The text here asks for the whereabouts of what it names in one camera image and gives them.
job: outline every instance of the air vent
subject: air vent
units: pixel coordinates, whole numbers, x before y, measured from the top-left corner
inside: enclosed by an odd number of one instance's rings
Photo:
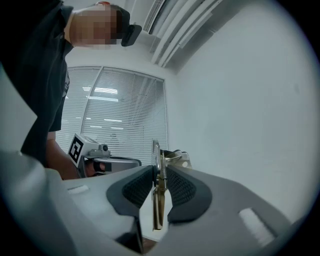
[[[143,30],[146,32],[150,32],[153,23],[155,22],[155,19],[162,7],[162,5],[165,3],[166,0],[154,0],[153,5],[148,13],[148,16],[146,17],[146,20],[144,22]]]

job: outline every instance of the window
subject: window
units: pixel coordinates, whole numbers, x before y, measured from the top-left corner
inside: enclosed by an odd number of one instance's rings
[[[69,68],[70,86],[56,141],[67,152],[74,133],[107,143],[114,156],[151,164],[152,139],[168,149],[164,81],[109,67]]]

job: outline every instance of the person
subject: person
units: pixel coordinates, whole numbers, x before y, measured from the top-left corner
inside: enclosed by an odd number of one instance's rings
[[[64,180],[77,179],[76,167],[55,140],[70,85],[65,57],[73,47],[115,44],[125,34],[130,14],[108,2],[74,11],[60,0],[23,1],[3,10],[14,15],[1,21],[1,62],[37,115],[21,152],[57,170]],[[85,169],[88,176],[95,173],[92,162]]]

